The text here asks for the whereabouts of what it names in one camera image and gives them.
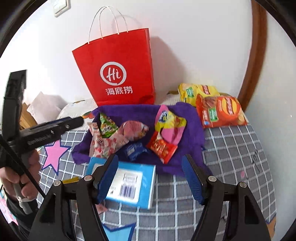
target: black sleeve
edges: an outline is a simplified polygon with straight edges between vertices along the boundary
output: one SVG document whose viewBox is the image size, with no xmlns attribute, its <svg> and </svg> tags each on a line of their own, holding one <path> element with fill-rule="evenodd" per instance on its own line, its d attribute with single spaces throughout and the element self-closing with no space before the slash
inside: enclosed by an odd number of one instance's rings
<svg viewBox="0 0 296 241">
<path fill-rule="evenodd" d="M 33 207 L 33 212 L 31 214 L 25 214 L 22 208 L 19 206 L 18 201 L 12 200 L 7 194 L 6 196 L 7 207 L 16 217 L 18 223 L 18 227 L 12 223 L 11 228 L 22 241 L 27 241 L 33 221 L 38 212 L 37 201 L 33 200 L 30 202 L 30 206 Z"/>
</svg>

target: green label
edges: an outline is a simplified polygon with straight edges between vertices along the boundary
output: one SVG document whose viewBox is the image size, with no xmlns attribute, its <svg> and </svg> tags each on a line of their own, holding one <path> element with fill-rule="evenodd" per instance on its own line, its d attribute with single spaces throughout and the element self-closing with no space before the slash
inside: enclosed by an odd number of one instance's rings
<svg viewBox="0 0 296 241">
<path fill-rule="evenodd" d="M 209 116 L 211 122 L 216 122 L 219 120 L 217 116 L 216 107 L 209 109 Z"/>
<path fill-rule="evenodd" d="M 186 92 L 187 92 L 187 95 L 188 95 L 188 97 L 194 97 L 193 96 L 193 89 L 192 89 L 192 87 L 189 87 L 187 90 L 186 90 Z"/>
</svg>

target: red chip bag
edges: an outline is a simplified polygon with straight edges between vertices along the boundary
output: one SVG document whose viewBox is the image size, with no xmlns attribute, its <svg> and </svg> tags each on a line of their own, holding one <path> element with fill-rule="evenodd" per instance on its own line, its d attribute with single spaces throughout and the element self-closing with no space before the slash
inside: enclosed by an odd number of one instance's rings
<svg viewBox="0 0 296 241">
<path fill-rule="evenodd" d="M 147 147 L 155 152 L 163 164 L 168 164 L 178 148 L 178 146 L 166 142 L 158 131 L 154 132 Z"/>
<path fill-rule="evenodd" d="M 196 110 L 203 128 L 243 126 L 247 124 L 237 98 L 226 96 L 196 97 Z"/>
</svg>

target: hi logo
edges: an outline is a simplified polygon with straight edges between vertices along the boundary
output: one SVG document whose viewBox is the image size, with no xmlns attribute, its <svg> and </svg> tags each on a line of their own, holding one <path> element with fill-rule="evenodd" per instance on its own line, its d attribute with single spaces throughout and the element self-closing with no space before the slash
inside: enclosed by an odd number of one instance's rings
<svg viewBox="0 0 296 241">
<path fill-rule="evenodd" d="M 105 83 L 112 86 L 122 85 L 126 80 L 125 68 L 116 62 L 105 63 L 100 70 L 100 75 Z"/>
</svg>

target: bag handle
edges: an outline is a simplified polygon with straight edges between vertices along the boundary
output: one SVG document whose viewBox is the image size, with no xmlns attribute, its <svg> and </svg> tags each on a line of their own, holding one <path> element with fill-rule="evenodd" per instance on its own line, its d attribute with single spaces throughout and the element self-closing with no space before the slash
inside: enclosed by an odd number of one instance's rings
<svg viewBox="0 0 296 241">
<path fill-rule="evenodd" d="M 103 39 L 102 28 L 101 28 L 101 14 L 102 14 L 102 12 L 103 12 L 106 8 L 108 8 L 108 9 L 110 10 L 110 12 L 113 14 L 113 17 L 114 17 L 114 20 L 115 20 L 115 23 L 116 23 L 117 34 L 119 34 L 118 23 L 117 23 L 117 20 L 116 20 L 115 15 L 114 15 L 114 13 L 113 13 L 113 11 L 111 10 L 110 7 L 113 7 L 113 6 L 102 6 L 102 7 L 100 7 L 100 9 L 96 12 L 96 14 L 95 14 L 95 16 L 94 16 L 94 18 L 93 18 L 93 20 L 92 20 L 92 22 L 91 22 L 91 26 L 90 26 L 90 28 L 89 28 L 89 36 L 90 36 L 90 33 L 91 33 L 91 27 L 92 27 L 92 25 L 93 25 L 93 23 L 94 23 L 94 20 L 95 20 L 97 14 L 100 12 L 100 15 L 99 15 L 99 26 L 100 26 L 101 38 Z M 115 10 L 117 10 L 117 12 L 122 16 L 122 18 L 123 18 L 123 20 L 124 20 L 124 22 L 125 22 L 125 24 L 126 24 L 126 19 L 125 19 L 124 16 L 121 14 L 121 12 L 120 12 L 117 8 L 115 8 L 115 7 L 113 7 L 113 8 L 114 8 Z"/>
</svg>

